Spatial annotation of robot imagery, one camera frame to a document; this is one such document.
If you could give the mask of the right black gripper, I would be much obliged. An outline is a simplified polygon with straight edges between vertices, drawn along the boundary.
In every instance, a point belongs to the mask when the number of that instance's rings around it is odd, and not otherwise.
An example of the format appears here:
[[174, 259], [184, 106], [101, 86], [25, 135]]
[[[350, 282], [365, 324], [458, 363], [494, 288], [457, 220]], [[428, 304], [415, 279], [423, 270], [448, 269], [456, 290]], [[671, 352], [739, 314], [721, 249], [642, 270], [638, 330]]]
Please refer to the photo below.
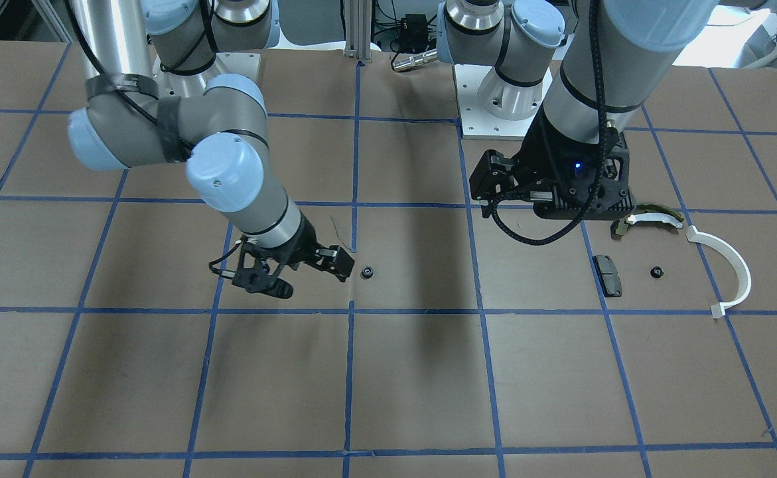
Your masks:
[[320, 272], [327, 272], [344, 282], [352, 274], [355, 261], [339, 245], [324, 247], [316, 236], [315, 228], [302, 217], [294, 236], [275, 248], [262, 248], [257, 244], [244, 243], [240, 246], [239, 265], [232, 277], [232, 284], [248, 293], [261, 293], [279, 299], [288, 299], [293, 287], [279, 278], [288, 266], [297, 269], [306, 263]]

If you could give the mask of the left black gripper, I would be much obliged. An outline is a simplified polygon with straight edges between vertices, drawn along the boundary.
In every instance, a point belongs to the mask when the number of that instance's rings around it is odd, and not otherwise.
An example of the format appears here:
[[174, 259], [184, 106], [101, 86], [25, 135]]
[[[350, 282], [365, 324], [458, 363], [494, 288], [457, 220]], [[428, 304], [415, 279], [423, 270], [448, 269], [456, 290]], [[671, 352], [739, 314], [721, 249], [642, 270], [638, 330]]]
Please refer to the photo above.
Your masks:
[[[533, 202], [534, 212], [546, 220], [572, 220], [589, 197], [597, 172], [597, 145], [583, 144], [551, 124], [539, 111], [521, 149], [506, 157], [487, 149], [469, 179], [470, 196], [491, 202], [502, 193], [518, 193]], [[624, 133], [610, 127], [606, 133], [606, 158], [601, 164], [598, 199], [585, 220], [620, 220], [633, 211], [628, 185], [630, 151]]]

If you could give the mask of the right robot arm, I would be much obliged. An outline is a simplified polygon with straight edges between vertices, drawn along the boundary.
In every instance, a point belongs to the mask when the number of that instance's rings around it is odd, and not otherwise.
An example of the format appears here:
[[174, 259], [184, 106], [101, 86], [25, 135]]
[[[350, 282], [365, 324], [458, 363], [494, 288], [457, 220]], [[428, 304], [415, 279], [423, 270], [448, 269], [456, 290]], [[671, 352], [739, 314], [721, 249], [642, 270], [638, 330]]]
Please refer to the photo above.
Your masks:
[[346, 281], [354, 260], [320, 244], [315, 228], [273, 175], [269, 112], [257, 82], [222, 67], [219, 54], [279, 42], [274, 1], [66, 1], [87, 58], [88, 105], [68, 136], [89, 169], [182, 163], [210, 208], [242, 238], [234, 270], [213, 274], [280, 299], [285, 267], [307, 264]]

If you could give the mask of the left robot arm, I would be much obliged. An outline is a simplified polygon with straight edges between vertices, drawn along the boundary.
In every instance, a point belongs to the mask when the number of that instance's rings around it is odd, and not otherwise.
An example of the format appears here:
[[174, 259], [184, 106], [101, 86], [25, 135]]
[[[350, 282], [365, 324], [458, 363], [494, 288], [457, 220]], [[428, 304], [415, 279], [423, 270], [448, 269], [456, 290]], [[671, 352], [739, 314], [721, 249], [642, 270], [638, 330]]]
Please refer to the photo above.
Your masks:
[[[624, 128], [679, 53], [705, 27], [715, 1], [574, 1], [577, 24], [549, 90], [512, 157], [489, 149], [469, 181], [492, 203], [512, 194], [546, 220], [619, 220], [636, 206]], [[447, 1], [437, 11], [439, 60], [491, 66], [498, 85], [535, 88], [566, 34], [546, 1]]]

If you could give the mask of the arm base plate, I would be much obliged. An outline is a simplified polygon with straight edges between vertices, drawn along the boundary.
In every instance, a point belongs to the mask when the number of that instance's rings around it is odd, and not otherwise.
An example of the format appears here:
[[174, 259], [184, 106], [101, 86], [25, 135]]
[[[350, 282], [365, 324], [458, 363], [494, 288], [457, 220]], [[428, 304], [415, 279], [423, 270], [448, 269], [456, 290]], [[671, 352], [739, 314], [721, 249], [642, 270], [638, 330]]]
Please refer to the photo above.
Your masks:
[[215, 63], [205, 72], [193, 76], [180, 76], [161, 70], [159, 57], [155, 58], [152, 72], [163, 95], [178, 95], [185, 98], [200, 96], [213, 78], [220, 74], [240, 74], [258, 84], [261, 70], [261, 55], [258, 52], [219, 52]]
[[531, 87], [507, 84], [492, 66], [456, 64], [456, 97], [467, 139], [522, 139], [552, 82], [546, 70]]

